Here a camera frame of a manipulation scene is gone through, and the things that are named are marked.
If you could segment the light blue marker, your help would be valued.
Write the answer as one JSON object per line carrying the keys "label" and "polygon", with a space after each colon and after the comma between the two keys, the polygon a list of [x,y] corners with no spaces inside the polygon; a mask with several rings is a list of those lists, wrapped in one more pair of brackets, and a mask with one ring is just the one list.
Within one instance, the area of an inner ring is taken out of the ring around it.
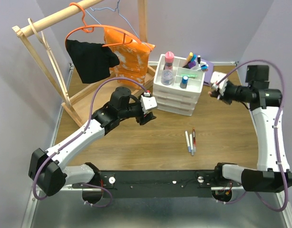
{"label": "light blue marker", "polygon": [[206,69],[208,69],[208,68],[203,67],[203,68],[199,68],[198,71],[205,71]]}

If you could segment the green highlighter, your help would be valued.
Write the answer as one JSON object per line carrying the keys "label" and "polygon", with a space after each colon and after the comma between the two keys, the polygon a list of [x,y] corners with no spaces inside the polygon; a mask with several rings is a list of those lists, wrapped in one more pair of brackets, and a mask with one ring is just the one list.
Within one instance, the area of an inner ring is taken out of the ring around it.
{"label": "green highlighter", "polygon": [[181,77],[184,77],[184,76],[186,76],[188,78],[197,78],[198,77],[198,75],[185,75],[185,74],[181,74]]}

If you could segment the blue grey stamp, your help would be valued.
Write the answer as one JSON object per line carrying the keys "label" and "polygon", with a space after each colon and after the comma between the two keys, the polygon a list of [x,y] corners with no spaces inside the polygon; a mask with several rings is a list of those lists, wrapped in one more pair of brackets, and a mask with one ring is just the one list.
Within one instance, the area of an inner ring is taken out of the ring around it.
{"label": "blue grey stamp", "polygon": [[180,88],[182,88],[182,89],[186,89],[187,88],[188,79],[189,78],[188,78],[187,75],[182,76],[181,83],[180,83]]}

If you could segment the black purple highlighter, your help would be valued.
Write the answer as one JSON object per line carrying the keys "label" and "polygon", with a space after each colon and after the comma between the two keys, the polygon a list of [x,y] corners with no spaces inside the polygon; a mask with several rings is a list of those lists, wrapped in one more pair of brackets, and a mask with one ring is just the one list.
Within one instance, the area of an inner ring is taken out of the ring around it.
{"label": "black purple highlighter", "polygon": [[188,62],[186,65],[183,66],[183,68],[191,69],[195,66],[196,66],[196,62],[193,61],[193,62]]}

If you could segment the black tip white pen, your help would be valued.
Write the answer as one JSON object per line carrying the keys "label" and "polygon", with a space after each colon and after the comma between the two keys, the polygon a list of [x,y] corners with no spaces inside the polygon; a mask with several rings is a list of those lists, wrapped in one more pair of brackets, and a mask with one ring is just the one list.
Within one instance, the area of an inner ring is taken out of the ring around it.
{"label": "black tip white pen", "polygon": [[200,68],[201,67],[201,56],[200,55],[197,56],[197,63],[198,63],[198,68]]}

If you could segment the black blue highlighter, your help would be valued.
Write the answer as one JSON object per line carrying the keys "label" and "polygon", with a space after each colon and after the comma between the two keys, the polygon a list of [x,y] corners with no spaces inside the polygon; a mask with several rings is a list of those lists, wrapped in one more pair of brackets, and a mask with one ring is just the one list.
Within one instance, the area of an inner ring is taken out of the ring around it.
{"label": "black blue highlighter", "polygon": [[197,58],[197,55],[194,54],[193,57],[190,60],[190,63],[195,63],[196,58]]}

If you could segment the orange pink highlighter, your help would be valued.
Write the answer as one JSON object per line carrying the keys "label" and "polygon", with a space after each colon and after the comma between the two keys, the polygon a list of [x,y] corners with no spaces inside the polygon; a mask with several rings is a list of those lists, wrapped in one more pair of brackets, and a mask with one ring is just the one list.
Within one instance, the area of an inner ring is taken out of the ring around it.
{"label": "orange pink highlighter", "polygon": [[190,52],[188,57],[186,58],[185,63],[184,63],[183,66],[186,66],[191,61],[193,56],[194,56],[193,52]]}

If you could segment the lavender cap marker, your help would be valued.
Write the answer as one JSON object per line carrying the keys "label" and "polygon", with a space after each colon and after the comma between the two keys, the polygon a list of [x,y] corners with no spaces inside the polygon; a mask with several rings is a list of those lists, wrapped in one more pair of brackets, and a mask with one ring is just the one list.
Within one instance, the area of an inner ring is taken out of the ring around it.
{"label": "lavender cap marker", "polygon": [[186,145],[187,145],[188,152],[191,153],[191,147],[190,147],[190,140],[189,140],[188,131],[185,131],[185,140],[186,140]]}

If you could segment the paper clip jar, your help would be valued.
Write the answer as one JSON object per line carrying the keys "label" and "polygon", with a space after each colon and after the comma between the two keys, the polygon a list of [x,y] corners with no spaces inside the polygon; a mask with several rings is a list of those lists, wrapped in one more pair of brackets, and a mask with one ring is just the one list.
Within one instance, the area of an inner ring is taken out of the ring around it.
{"label": "paper clip jar", "polygon": [[173,75],[173,71],[166,69],[162,71],[162,75],[161,75],[161,83],[163,85],[169,86],[172,84],[174,79],[174,75]]}

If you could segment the red orange pen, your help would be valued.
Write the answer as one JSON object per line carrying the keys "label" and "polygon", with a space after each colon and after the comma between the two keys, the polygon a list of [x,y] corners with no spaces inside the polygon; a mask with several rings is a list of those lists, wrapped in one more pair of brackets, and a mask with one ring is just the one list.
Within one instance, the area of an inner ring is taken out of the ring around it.
{"label": "red orange pen", "polygon": [[193,128],[193,151],[196,153],[196,137],[195,137],[195,128]]}

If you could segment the pink capped tube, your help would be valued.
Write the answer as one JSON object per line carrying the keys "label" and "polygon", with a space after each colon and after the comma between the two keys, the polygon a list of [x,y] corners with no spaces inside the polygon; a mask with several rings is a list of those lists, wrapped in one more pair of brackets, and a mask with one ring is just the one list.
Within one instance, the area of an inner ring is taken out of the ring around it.
{"label": "pink capped tube", "polygon": [[174,62],[174,53],[171,51],[167,51],[165,53],[165,64],[164,70],[173,70],[173,62]]}

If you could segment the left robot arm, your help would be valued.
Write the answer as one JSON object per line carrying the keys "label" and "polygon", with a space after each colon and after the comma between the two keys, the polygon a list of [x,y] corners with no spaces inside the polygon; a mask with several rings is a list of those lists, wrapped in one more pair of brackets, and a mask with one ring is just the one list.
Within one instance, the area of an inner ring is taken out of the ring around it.
{"label": "left robot arm", "polygon": [[28,176],[33,180],[33,187],[39,187],[46,196],[53,196],[69,184],[83,182],[90,188],[97,186],[99,175],[93,164],[69,167],[68,163],[91,143],[118,127],[121,121],[135,118],[138,124],[144,125],[154,120],[152,110],[155,108],[157,102],[150,92],[136,98],[128,88],[117,87],[110,100],[72,135],[45,151],[38,148],[32,153]]}

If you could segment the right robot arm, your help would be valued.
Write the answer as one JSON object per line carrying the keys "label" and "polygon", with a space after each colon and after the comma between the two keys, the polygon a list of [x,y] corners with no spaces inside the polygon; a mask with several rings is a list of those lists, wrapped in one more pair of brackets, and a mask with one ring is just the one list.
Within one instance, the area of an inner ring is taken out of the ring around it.
{"label": "right robot arm", "polygon": [[279,193],[292,186],[292,172],[287,162],[283,135],[282,112],[279,110],[282,93],[269,88],[269,67],[249,65],[247,86],[234,85],[225,73],[214,71],[210,86],[212,96],[226,104],[233,101],[247,103],[258,142],[258,162],[255,170],[236,164],[218,163],[213,182],[223,186],[229,180],[242,184],[249,192]]}

